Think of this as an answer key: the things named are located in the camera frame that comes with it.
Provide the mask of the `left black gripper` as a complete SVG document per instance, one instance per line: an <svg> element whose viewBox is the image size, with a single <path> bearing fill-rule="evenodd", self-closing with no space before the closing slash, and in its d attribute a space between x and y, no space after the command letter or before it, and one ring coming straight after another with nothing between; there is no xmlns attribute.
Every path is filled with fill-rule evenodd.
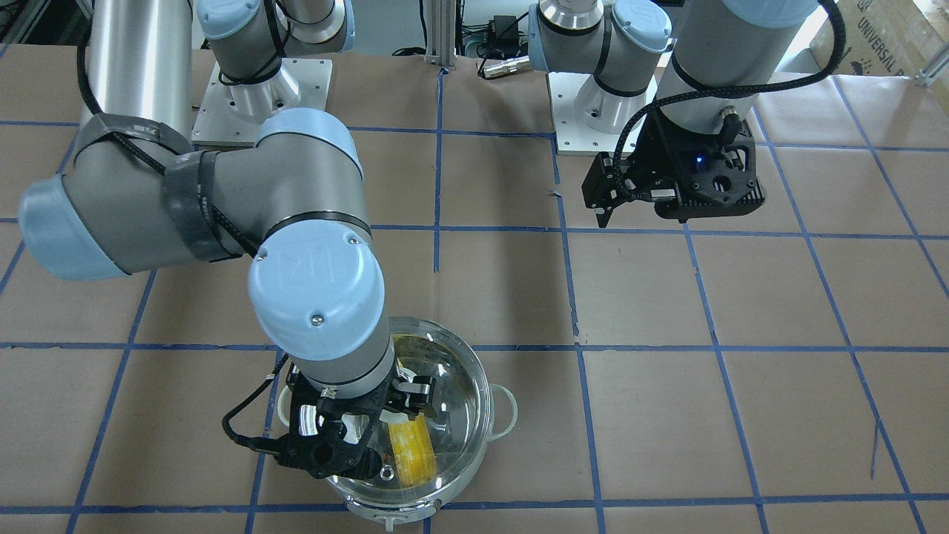
<svg viewBox="0 0 949 534"><path fill-rule="evenodd" d="M749 215L766 202L755 169L755 138L732 111L712 134L681 128L660 111L650 113L633 153L626 159L597 154L581 189L600 228L626 202L651 202L659 217L679 223Z"/></svg>

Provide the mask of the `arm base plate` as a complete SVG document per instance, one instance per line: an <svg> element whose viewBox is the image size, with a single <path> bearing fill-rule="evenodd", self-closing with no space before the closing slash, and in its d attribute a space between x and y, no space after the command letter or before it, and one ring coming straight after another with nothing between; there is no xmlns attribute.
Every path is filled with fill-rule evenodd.
<svg viewBox="0 0 949 534"><path fill-rule="evenodd" d="M567 72L550 72L548 84L560 155L613 152L628 119L652 101L658 88L651 76L644 93L620 97L604 91L589 74Z"/></svg>
<svg viewBox="0 0 949 534"><path fill-rule="evenodd" d="M247 148L263 122L289 108L322 111L328 101L333 63L329 59L284 59L281 70L256 85L224 85L218 64L211 71L192 143L218 148Z"/></svg>

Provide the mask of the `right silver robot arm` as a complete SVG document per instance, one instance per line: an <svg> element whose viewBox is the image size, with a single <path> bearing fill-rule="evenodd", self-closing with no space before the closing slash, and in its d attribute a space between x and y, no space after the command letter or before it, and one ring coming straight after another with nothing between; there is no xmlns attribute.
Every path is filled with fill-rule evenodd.
<svg viewBox="0 0 949 534"><path fill-rule="evenodd" d="M434 378L401 369L384 310L360 165L348 129L319 109L275 102L250 148L188 139L190 47L199 15L222 81L274 82L294 37L272 1L95 1L77 50L87 114L74 169L30 186L19 227L35 260L65 280L247 254L263 331L294 362L288 433L225 434L315 478L410 487L436 473L424 420Z"/></svg>

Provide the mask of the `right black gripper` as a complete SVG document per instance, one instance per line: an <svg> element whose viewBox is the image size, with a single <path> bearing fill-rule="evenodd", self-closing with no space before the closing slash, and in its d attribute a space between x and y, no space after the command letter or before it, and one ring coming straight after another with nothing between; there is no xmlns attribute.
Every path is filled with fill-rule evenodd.
<svg viewBox="0 0 949 534"><path fill-rule="evenodd" d="M317 479L397 479L388 423L396 415L436 418L437 378L396 368L383 384L358 398L332 398L298 369L288 373L288 433L278 438L278 464Z"/></svg>

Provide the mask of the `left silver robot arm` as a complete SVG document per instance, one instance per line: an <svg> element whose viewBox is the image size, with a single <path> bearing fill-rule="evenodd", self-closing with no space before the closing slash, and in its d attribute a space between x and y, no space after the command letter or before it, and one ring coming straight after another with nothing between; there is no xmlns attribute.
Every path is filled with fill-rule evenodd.
<svg viewBox="0 0 949 534"><path fill-rule="evenodd" d="M637 99L664 53L655 97L619 116L615 148L595 155L581 189L600 228L628 202L651 202L680 223L749 215L766 202L746 115L757 95L807 87L843 61L847 30L834 1L686 1L672 21L654 1L540 1L529 58L545 72L591 76L603 94ZM833 50L817 73L772 75L803 21L826 11Z"/></svg>

